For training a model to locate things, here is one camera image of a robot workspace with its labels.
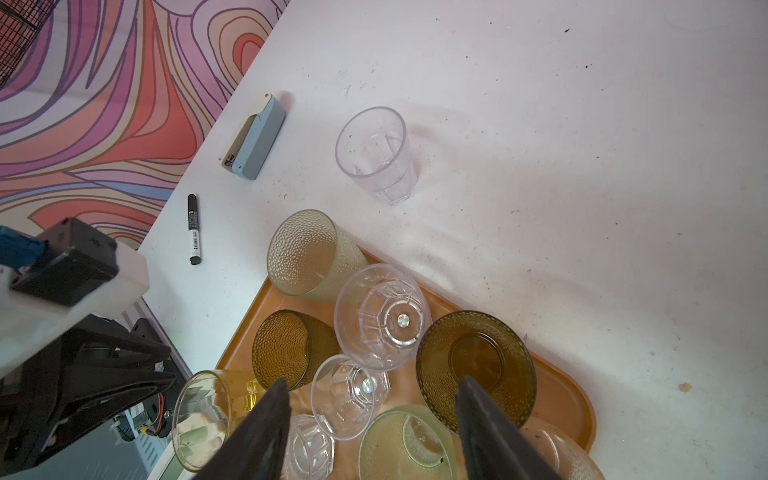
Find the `clear wide glass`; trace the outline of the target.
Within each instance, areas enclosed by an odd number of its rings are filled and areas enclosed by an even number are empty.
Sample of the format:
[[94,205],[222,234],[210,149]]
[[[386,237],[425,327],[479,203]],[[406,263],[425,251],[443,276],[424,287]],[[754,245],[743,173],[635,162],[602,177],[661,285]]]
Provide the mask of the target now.
[[312,415],[291,418],[282,479],[327,479],[334,468],[335,439]]

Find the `brown textured cup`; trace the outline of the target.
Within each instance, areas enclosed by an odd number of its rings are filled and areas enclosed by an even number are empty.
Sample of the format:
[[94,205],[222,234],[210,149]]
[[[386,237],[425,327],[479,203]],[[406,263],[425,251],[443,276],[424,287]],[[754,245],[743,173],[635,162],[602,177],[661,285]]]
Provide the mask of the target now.
[[432,414],[459,432],[456,396],[473,378],[517,427],[532,416],[537,396],[534,362],[523,340],[498,318],[475,310],[448,313],[425,332],[415,363],[419,390]]

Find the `small clear glass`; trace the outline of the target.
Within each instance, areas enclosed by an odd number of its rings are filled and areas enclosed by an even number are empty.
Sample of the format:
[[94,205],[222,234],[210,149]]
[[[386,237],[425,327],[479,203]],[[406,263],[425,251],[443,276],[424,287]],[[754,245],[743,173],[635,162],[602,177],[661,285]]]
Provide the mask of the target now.
[[346,355],[325,360],[311,384],[312,413],[321,430],[338,441],[361,436],[391,391],[387,372],[367,370]]

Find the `clear glass back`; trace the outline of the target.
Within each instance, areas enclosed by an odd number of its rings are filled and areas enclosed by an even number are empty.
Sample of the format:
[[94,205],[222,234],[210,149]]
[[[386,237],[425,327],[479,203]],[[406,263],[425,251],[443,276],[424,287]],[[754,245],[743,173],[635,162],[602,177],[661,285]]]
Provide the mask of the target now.
[[411,197],[418,175],[407,125],[391,107],[375,106],[354,115],[335,144],[340,170],[380,201],[395,205]]

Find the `olive textured cup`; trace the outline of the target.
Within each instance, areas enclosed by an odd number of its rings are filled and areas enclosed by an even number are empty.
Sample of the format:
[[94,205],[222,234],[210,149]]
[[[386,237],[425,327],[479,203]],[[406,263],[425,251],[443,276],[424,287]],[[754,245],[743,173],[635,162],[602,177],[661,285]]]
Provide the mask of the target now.
[[279,310],[255,334],[252,368],[263,388],[284,379],[291,391],[311,384],[320,366],[340,353],[332,327],[305,313]]

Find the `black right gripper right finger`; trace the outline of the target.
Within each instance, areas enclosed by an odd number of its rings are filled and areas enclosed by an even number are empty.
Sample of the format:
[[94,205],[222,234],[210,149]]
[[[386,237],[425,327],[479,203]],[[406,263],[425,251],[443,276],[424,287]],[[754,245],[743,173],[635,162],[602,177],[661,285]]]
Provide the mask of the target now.
[[557,479],[519,428],[471,376],[456,395],[459,437],[470,479]]

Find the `pink textured cup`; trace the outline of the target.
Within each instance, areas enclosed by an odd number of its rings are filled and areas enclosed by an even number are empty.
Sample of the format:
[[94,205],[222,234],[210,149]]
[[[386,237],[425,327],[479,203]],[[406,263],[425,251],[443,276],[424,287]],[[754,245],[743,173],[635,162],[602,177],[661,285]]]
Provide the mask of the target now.
[[531,417],[521,433],[562,479],[605,479],[591,457],[559,428]]

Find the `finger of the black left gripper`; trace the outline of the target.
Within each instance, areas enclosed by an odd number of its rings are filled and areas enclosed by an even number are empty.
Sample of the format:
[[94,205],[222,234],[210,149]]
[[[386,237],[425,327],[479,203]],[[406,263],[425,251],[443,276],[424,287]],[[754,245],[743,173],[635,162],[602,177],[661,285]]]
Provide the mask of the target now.
[[41,406],[24,424],[23,466],[33,468],[118,413],[168,388],[176,375],[154,370],[64,370],[37,395]]
[[154,371],[170,348],[133,334],[117,321],[89,315],[60,337],[59,365]]

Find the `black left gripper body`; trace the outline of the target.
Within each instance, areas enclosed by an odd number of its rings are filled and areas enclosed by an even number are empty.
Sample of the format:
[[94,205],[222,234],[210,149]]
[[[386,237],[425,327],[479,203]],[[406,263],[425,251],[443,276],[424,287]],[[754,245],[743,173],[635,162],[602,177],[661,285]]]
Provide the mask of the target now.
[[1,380],[1,472],[34,468],[66,448],[56,431],[62,341],[56,339]]

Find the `pale green textured cup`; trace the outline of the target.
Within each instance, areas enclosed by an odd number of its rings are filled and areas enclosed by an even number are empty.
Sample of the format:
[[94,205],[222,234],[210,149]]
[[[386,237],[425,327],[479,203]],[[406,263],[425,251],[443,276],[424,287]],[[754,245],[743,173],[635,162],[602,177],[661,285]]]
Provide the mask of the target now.
[[390,409],[363,435],[358,474],[361,479],[456,479],[452,433],[424,405]]

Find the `pale yellow frosted cup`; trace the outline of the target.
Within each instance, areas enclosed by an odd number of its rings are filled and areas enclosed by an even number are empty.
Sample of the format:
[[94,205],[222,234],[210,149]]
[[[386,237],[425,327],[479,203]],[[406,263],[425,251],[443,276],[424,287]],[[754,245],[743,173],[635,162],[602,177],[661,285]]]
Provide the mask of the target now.
[[354,240],[315,209],[289,216],[275,231],[266,266],[272,285],[285,295],[333,303],[346,282],[369,265]]

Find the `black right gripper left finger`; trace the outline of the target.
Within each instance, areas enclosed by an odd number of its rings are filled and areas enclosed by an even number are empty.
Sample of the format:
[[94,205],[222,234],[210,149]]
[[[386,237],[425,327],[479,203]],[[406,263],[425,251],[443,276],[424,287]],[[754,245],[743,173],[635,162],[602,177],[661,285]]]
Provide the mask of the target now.
[[194,479],[274,479],[281,477],[291,407],[284,378],[270,386],[264,397],[221,449],[193,476]]

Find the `yellow amber glass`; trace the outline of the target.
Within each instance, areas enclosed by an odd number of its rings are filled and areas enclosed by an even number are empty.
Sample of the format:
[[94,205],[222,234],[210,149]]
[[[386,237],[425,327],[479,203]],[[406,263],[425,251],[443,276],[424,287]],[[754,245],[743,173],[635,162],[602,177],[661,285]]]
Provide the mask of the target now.
[[172,421],[176,458],[199,472],[264,396],[250,371],[203,370],[182,388]]

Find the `clear faceted glass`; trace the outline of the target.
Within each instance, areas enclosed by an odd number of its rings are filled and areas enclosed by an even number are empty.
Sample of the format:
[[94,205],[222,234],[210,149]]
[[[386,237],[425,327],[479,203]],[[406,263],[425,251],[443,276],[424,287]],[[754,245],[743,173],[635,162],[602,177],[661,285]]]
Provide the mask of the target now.
[[350,277],[334,308],[334,331],[342,352],[360,367],[389,372],[410,361],[432,315],[416,280],[386,263]]

